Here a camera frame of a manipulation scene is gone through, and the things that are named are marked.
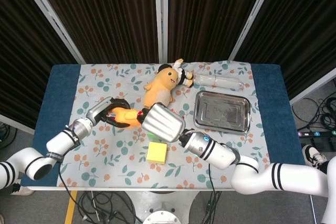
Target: power strip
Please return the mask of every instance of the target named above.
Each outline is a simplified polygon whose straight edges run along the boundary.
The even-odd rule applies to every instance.
[[[298,132],[301,146],[311,144],[319,152],[336,151],[336,131]]]

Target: white frame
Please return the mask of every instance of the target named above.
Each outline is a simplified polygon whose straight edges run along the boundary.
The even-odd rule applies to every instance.
[[[12,120],[12,119],[4,116],[4,115],[1,115],[1,114],[0,114],[0,122],[8,124],[8,125],[10,125],[10,126],[12,126],[14,128],[19,129],[19,130],[25,131],[25,132],[27,132],[27,133],[29,133],[31,135],[33,135],[35,133],[34,129],[29,128],[29,127],[27,127],[27,126],[25,126],[25,125],[23,125],[23,124],[21,124],[19,122],[16,122],[16,121],[14,121],[14,120]]]
[[[305,90],[303,90],[301,93],[299,93],[296,97],[294,97],[293,99],[291,99],[289,101],[289,104],[292,106],[294,103],[296,103],[297,101],[301,100],[307,94],[309,94],[310,92],[314,91],[315,89],[318,89],[319,87],[321,87],[322,85],[326,84],[327,82],[329,82],[330,80],[334,79],[335,77],[336,77],[336,68],[334,68],[333,70],[331,70],[329,73],[327,73],[321,79],[319,79],[318,81],[314,82],[312,85],[310,85]]]
[[[72,41],[69,33],[65,29],[64,25],[58,18],[57,14],[55,13],[54,9],[50,5],[48,0],[34,0],[37,6],[40,8],[42,13],[46,16],[47,20],[59,36],[59,38],[63,41],[65,46],[68,48],[74,59],[79,64],[86,64],[83,56],[79,52],[77,46]]]
[[[228,60],[234,60],[265,0],[256,0]]]
[[[168,61],[168,0],[155,0],[159,63]]]

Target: orange object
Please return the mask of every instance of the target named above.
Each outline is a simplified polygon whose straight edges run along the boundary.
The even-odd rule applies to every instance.
[[[154,80],[144,86],[146,94],[143,105],[146,108],[150,108],[157,102],[168,106],[173,101],[171,90],[177,85],[179,74],[168,64],[163,64],[162,66],[166,68],[161,69]]]
[[[116,114],[114,119],[117,122],[128,123],[130,125],[128,128],[141,126],[141,123],[137,120],[137,116],[142,113],[142,111],[135,109],[114,108],[110,112]]]

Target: stainless steel tray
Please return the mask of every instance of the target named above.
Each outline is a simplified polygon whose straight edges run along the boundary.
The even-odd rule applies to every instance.
[[[244,135],[250,128],[249,100],[236,95],[200,91],[196,95],[197,127]]]

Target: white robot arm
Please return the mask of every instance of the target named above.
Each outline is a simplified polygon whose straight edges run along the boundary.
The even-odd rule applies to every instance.
[[[256,194],[277,189],[328,197],[322,223],[336,223],[336,157],[329,162],[327,175],[313,167],[289,164],[271,164],[260,174],[256,160],[240,156],[200,131],[186,130],[184,120],[165,106],[155,104],[143,112],[142,127],[162,140],[180,140],[184,148],[218,169],[236,165],[231,185],[237,192]]]
[[[64,155],[79,145],[79,140],[88,136],[94,126],[102,120],[116,127],[129,124],[116,122],[107,117],[116,107],[129,109],[123,99],[105,98],[89,110],[84,119],[77,119],[47,143],[48,153],[44,157],[33,148],[26,148],[0,162],[0,189],[11,185],[19,172],[33,180],[44,177],[56,162],[62,162]],[[186,130],[185,122],[164,105],[156,103],[150,110],[143,109],[138,121],[145,130],[167,142],[180,140],[182,146],[218,169],[236,165],[231,185],[241,194],[256,194],[277,189],[328,197],[328,204],[322,223],[336,220],[336,157],[328,165],[328,175],[308,166],[271,164],[259,174],[258,163],[240,154],[225,144],[219,144],[210,136],[195,130]]]
[[[130,108],[124,99],[105,98],[88,111],[86,118],[77,119],[70,126],[66,125],[62,132],[47,142],[46,156],[41,155],[34,148],[25,148],[7,161],[0,162],[0,189],[13,184],[20,172],[33,180],[43,178],[56,162],[62,162],[65,154],[80,144],[79,140],[90,134],[100,120],[116,127],[129,126],[107,117],[109,111],[116,107]]]

